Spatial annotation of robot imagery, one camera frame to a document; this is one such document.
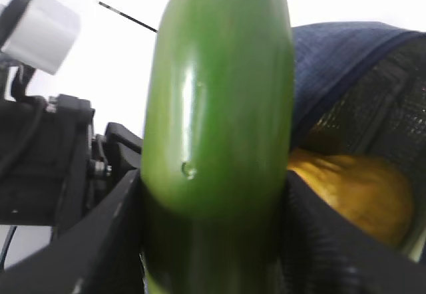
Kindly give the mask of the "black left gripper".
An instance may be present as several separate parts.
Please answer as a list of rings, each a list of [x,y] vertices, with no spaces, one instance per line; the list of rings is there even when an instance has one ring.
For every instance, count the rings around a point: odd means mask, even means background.
[[[139,166],[142,140],[110,122],[95,134],[88,100],[1,101],[1,223],[72,227]]]

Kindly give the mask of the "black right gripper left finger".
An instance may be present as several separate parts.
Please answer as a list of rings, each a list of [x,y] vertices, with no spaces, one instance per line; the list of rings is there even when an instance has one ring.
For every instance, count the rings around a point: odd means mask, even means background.
[[[59,239],[1,276],[2,293],[143,293],[139,172]]]

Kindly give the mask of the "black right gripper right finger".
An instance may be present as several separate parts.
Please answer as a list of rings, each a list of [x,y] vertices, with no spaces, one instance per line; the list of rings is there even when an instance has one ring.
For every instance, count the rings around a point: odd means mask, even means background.
[[[369,237],[288,172],[280,260],[285,293],[424,293],[425,266]]]

